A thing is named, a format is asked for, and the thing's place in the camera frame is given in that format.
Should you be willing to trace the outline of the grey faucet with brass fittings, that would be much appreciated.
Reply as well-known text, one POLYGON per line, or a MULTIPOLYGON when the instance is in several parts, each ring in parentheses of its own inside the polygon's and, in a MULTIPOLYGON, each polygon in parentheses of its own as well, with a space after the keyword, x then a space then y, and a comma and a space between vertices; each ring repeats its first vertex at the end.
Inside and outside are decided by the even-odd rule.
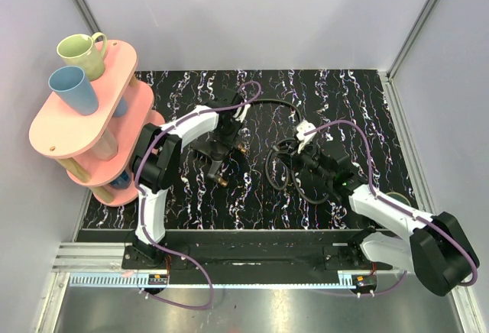
POLYGON ((226 143, 209 139, 207 141, 194 141, 191 143, 190 148, 197 152, 201 157, 205 157, 210 162, 209 170, 206 173, 206 178, 210 179, 216 184, 222 187, 228 185, 228 181, 223 179, 219 173, 223 162, 229 158, 230 154, 239 151, 242 154, 246 154, 248 149, 243 143, 234 144, 229 146, 226 143))

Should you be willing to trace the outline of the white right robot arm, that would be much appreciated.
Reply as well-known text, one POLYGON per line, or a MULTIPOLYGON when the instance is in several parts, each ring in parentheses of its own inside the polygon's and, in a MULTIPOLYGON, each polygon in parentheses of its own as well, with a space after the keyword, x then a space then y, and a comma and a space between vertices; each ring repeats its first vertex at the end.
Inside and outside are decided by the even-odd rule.
POLYGON ((415 274, 437 296, 477 281, 480 261, 455 216, 431 215, 403 204, 375 189, 342 157, 312 149, 297 151, 293 157, 324 181, 327 196, 337 205, 391 232, 391 236, 365 232, 360 243, 347 249, 352 267, 360 270, 372 262, 399 267, 415 274))

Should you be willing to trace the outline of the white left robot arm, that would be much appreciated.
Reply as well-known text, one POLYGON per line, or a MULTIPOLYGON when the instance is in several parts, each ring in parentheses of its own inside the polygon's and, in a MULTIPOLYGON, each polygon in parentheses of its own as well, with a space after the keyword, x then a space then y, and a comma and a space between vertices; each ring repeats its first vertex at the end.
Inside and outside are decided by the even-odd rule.
POLYGON ((191 146, 210 161, 207 177, 226 186, 218 170, 238 148, 237 138, 249 106, 237 92, 198 105, 188 115, 167 124, 146 124, 129 166, 138 189, 138 226, 125 258, 158 268, 165 250, 156 245, 165 237, 164 216, 169 188, 176 181, 182 149, 191 146))

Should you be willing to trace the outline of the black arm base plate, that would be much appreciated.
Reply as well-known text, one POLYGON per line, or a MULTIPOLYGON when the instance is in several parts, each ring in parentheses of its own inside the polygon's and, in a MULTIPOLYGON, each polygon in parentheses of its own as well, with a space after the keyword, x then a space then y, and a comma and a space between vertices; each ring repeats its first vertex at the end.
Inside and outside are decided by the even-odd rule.
POLYGON ((125 248, 123 264, 129 268, 158 268, 174 263, 176 270, 187 267, 192 257, 202 265, 211 266, 303 266, 312 270, 389 270, 380 262, 371 262, 358 248, 346 245, 311 243, 250 243, 237 244, 171 244, 165 247, 178 253, 170 254, 152 245, 125 248))

